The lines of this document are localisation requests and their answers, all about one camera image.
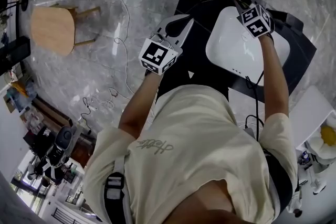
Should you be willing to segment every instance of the white sink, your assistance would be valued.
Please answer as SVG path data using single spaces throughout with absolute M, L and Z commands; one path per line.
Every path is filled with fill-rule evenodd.
M 237 20 L 236 7 L 226 7 L 219 14 L 206 44 L 206 55 L 214 65 L 256 83 L 264 70 L 263 55 L 258 38 L 253 38 Z M 282 36 L 273 32 L 275 49 L 283 66 L 290 47 Z

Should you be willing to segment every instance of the wooden stool top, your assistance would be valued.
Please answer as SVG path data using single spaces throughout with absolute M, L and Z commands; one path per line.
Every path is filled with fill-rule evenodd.
M 35 7 L 30 19 L 34 42 L 46 49 L 66 56 L 75 43 L 75 21 L 66 8 Z

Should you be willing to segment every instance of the white cable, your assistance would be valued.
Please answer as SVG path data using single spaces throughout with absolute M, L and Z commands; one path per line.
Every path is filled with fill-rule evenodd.
M 125 8 L 125 10 L 126 10 L 126 12 L 127 12 L 127 16 L 128 16 L 128 21 L 127 21 L 127 26 L 126 26 L 126 36 L 125 36 L 125 39 L 124 39 L 124 40 L 122 40 L 120 37 L 116 37 L 116 38 L 114 38 L 113 41 L 114 41 L 116 44 L 123 44 L 123 46 L 124 46 L 124 48 L 125 48 L 125 55 L 126 55 L 125 84 L 126 84 L 127 88 L 129 89 L 129 91 L 130 91 L 131 93 L 134 94 L 134 92 L 131 90 L 131 88 L 130 88 L 130 87 L 128 86 L 128 84 L 127 84 L 127 77 L 128 77 L 128 73 L 127 73 L 127 68 L 128 68 L 128 55 L 127 55 L 127 47 L 126 47 L 126 45 L 125 45 L 125 43 L 124 43 L 124 42 L 126 41 L 127 37 L 128 37 L 128 28 L 129 28 L 129 24 L 130 24 L 130 13 L 129 13 L 128 9 L 127 9 L 127 6 L 126 6 L 125 2 L 124 2 L 123 0 L 119 0 L 119 1 L 123 4 L 123 6 L 124 6 L 124 8 Z M 108 109 L 113 109 L 113 108 L 114 108 L 114 103 L 113 103 L 113 101 L 112 101 L 112 100 L 113 100 L 113 97 L 117 97 L 118 95 L 120 95 L 120 96 L 122 96 L 122 97 L 124 97 L 124 98 L 130 100 L 129 98 L 127 98 L 127 97 L 121 95 L 116 89 L 114 89 L 114 88 L 112 88 L 112 87 L 109 87 L 108 89 L 109 89 L 109 92 L 110 92 L 110 94 L 111 94 L 111 99 L 109 99 L 109 100 L 107 100 L 107 101 L 104 101 L 104 102 L 99 102 L 98 99 L 97 99 L 96 97 L 94 97 L 94 98 L 97 100 L 98 104 L 105 103 L 106 108 L 108 108 Z M 113 95 L 112 92 L 111 92 L 111 89 L 114 90 L 114 91 L 117 93 L 117 95 Z M 154 112 L 153 112 L 153 110 L 152 110 L 151 108 L 150 108 L 150 112 L 152 113 L 153 117 L 148 117 L 148 118 L 147 118 L 147 121 L 148 121 L 149 123 L 152 123 L 151 121 L 149 121 L 149 119 L 153 119 L 153 118 L 154 118 Z

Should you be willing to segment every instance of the wooden stool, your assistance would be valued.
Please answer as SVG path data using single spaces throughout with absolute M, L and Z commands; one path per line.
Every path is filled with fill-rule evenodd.
M 35 43 L 46 49 L 66 56 L 74 46 L 95 42 L 95 39 L 75 43 L 76 19 L 91 12 L 100 11 L 95 7 L 84 12 L 76 12 L 77 7 L 35 7 L 30 19 L 31 36 Z

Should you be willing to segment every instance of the marble floor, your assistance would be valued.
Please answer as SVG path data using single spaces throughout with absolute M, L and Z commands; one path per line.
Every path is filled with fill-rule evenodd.
M 306 74 L 290 96 L 292 108 L 308 86 L 314 84 L 328 101 L 336 106 L 336 0 L 265 0 L 278 10 L 289 12 L 304 22 L 304 34 L 316 46 L 317 52 Z M 161 19 L 173 15 L 178 0 L 124 0 L 127 11 L 119 0 L 30 0 L 27 12 L 20 14 L 20 28 L 23 35 L 30 37 L 30 15 L 35 6 L 60 5 L 78 6 L 85 10 L 95 6 L 101 12 L 79 21 L 76 41 L 96 38 L 96 42 L 76 47 L 74 51 L 61 57 L 34 44 L 27 59 L 38 82 L 37 92 L 64 114 L 78 120 L 87 112 L 82 102 L 87 97 L 91 107 L 96 108 L 87 116 L 88 124 L 97 132 L 105 124 L 118 123 L 121 112 L 132 92 L 141 84 L 144 70 L 138 63 L 144 38 L 148 37 Z M 115 37 L 127 39 L 128 53 L 126 65 L 125 48 L 114 42 Z M 109 87 L 121 95 L 113 98 L 113 107 L 106 106 L 111 98 Z M 255 112 L 254 99 L 230 90 L 230 104 L 242 125 L 248 114 Z M 264 106 L 260 104 L 263 118 Z

